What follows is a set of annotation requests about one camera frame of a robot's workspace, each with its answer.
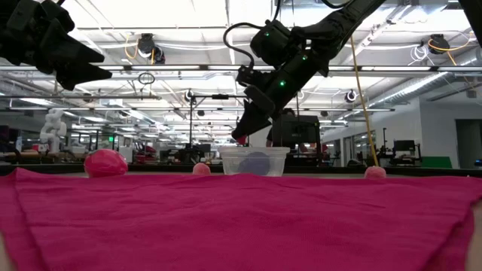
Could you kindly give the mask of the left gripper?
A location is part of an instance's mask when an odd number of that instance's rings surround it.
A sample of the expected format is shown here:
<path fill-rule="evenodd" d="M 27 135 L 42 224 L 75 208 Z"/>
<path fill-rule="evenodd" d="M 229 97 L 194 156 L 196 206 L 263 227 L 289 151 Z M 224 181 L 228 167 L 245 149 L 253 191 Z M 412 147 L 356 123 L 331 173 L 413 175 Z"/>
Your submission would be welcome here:
<path fill-rule="evenodd" d="M 90 64 L 103 62 L 105 57 L 68 35 L 75 24 L 62 7 L 64 1 L 0 0 L 0 57 L 48 74 L 56 61 L 87 62 L 56 69 L 56 81 L 66 90 L 111 78 L 110 71 Z"/>

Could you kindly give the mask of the blue toy blackberry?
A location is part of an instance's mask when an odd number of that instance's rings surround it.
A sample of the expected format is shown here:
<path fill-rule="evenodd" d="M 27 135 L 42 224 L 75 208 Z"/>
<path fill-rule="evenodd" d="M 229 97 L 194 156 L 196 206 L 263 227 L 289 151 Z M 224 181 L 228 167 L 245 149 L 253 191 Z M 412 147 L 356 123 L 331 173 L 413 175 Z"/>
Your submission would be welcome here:
<path fill-rule="evenodd" d="M 270 171 L 270 157 L 263 152 L 252 152 L 239 164 L 240 173 L 267 175 Z"/>

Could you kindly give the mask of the large red toy fruit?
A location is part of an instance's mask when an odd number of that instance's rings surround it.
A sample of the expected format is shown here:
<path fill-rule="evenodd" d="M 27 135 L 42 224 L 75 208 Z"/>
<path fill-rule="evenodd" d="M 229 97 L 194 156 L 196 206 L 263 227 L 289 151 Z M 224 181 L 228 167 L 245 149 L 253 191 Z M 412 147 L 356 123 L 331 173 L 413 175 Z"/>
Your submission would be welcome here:
<path fill-rule="evenodd" d="M 99 149 L 84 161 L 84 171 L 89 178 L 124 175 L 128 165 L 124 156 L 112 149 Z"/>

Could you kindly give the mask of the clear plastic tupperware container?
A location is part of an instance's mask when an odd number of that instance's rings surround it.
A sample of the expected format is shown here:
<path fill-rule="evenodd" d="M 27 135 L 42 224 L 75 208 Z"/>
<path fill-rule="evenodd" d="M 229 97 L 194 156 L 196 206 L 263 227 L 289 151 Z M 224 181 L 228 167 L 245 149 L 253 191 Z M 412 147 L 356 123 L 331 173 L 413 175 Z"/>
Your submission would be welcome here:
<path fill-rule="evenodd" d="M 285 158 L 290 149 L 285 147 L 223 147 L 218 150 L 221 155 L 225 175 L 246 174 L 240 173 L 239 164 L 252 152 L 263 152 L 270 157 L 270 171 L 261 176 L 282 176 L 285 168 Z"/>

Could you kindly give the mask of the white building column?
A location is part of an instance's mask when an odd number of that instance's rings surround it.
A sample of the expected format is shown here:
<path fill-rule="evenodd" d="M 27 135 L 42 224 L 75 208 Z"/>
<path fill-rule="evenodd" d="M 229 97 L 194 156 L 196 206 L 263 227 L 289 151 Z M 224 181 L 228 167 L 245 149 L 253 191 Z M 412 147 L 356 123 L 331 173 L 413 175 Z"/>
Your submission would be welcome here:
<path fill-rule="evenodd" d="M 271 127 L 265 127 L 257 131 L 256 133 L 249 136 L 249 146 L 250 147 L 266 147 L 267 146 L 267 136 L 270 133 Z"/>

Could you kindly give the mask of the black computer monitor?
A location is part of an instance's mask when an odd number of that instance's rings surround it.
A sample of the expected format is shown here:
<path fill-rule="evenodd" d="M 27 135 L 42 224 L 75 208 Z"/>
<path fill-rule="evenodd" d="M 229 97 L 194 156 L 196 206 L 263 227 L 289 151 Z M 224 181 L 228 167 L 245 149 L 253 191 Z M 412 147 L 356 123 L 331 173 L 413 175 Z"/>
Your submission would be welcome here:
<path fill-rule="evenodd" d="M 319 119 L 309 115 L 281 115 L 272 126 L 275 147 L 298 143 L 320 143 Z"/>

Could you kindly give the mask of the white robot figure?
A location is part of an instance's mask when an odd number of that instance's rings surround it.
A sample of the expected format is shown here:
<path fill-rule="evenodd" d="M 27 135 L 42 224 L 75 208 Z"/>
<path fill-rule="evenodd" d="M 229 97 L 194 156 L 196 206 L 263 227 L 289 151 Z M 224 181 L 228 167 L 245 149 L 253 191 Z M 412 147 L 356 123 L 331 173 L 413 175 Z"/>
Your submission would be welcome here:
<path fill-rule="evenodd" d="M 40 141 L 43 145 L 48 145 L 46 150 L 50 153 L 59 152 L 60 137 L 67 132 L 66 123 L 62 121 L 64 111 L 52 108 L 45 115 L 45 123 L 41 128 Z"/>

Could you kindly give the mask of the long ceiling light bar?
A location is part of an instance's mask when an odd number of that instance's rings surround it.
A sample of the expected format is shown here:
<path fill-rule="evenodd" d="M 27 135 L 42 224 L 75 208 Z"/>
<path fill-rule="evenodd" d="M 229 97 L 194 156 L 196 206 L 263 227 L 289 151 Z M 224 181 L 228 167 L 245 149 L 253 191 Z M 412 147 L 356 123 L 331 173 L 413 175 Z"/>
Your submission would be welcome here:
<path fill-rule="evenodd" d="M 237 71 L 239 65 L 100 65 L 110 72 L 120 71 Z M 0 71 L 34 71 L 29 65 L 0 65 Z M 359 66 L 362 72 L 482 72 L 482 66 Z"/>

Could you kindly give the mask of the magenta cloth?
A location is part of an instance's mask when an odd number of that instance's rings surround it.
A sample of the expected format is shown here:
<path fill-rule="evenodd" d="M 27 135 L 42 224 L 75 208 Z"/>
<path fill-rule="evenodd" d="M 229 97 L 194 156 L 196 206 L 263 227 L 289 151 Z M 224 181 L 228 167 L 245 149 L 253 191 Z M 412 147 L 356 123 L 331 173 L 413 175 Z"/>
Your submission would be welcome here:
<path fill-rule="evenodd" d="M 463 271 L 482 179 L 0 177 L 17 271 Z"/>

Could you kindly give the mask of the red machine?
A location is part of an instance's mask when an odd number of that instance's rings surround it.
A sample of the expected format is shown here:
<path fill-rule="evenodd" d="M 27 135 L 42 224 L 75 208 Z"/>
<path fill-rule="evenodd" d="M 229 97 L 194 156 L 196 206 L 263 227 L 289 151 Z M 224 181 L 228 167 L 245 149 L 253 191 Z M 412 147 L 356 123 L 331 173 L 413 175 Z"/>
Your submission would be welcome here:
<path fill-rule="evenodd" d="M 133 151 L 134 163 L 147 164 L 157 162 L 157 152 L 153 147 L 140 144 L 136 145 Z"/>

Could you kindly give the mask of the small black monitor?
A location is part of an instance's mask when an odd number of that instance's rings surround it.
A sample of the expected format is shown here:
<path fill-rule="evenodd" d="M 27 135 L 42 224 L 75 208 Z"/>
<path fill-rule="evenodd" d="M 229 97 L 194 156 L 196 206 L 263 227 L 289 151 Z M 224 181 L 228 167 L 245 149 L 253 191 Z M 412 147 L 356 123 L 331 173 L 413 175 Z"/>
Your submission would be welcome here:
<path fill-rule="evenodd" d="M 415 151 L 415 141 L 414 140 L 395 140 L 393 145 L 393 151 Z"/>

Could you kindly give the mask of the green board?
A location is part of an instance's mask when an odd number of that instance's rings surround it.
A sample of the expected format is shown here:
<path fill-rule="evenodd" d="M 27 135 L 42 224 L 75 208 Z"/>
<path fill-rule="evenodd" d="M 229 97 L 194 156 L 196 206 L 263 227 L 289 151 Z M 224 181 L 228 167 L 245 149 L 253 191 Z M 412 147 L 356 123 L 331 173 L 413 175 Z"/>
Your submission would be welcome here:
<path fill-rule="evenodd" d="M 452 163 L 449 157 L 423 157 L 421 167 L 433 169 L 452 169 Z"/>

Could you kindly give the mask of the dark door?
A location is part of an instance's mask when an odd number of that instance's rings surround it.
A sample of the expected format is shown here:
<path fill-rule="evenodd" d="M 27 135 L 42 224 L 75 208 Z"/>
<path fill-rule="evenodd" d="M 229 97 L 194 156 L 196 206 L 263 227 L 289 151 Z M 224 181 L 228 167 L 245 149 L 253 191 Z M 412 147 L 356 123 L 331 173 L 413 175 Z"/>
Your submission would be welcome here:
<path fill-rule="evenodd" d="M 482 167 L 482 120 L 456 120 L 456 138 L 459 167 Z"/>

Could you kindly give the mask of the black table edge rail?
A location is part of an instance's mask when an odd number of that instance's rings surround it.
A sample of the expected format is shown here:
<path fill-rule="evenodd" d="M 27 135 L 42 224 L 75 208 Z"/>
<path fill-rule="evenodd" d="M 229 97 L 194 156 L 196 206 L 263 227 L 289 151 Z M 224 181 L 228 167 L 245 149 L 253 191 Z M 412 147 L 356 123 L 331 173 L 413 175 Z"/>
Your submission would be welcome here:
<path fill-rule="evenodd" d="M 81 164 L 23 164 L 23 165 L 1 165 L 0 176 L 12 173 L 15 169 L 22 168 L 29 171 L 44 174 L 73 174 L 84 173 Z M 192 172 L 193 166 L 189 165 L 130 165 L 128 173 L 156 172 L 156 173 L 186 173 Z M 412 177 L 429 176 L 472 176 L 482 178 L 482 169 L 437 169 L 419 167 L 387 167 L 388 175 L 403 175 Z M 365 168 L 362 167 L 311 167 L 311 166 L 286 166 L 285 174 L 295 175 L 348 175 L 363 174 Z"/>

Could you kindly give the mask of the silver ventilation duct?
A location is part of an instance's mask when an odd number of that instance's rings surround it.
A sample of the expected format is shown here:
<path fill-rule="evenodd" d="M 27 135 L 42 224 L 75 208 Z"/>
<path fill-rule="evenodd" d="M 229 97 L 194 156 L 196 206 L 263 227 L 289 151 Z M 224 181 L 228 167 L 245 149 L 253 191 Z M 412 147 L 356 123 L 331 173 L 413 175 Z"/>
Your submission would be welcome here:
<path fill-rule="evenodd" d="M 381 106 L 383 103 L 397 103 L 412 99 L 413 97 L 430 92 L 436 88 L 451 83 L 456 77 L 452 72 L 439 72 L 428 75 L 424 78 L 414 78 L 393 87 L 371 100 L 368 107 L 374 108 Z"/>

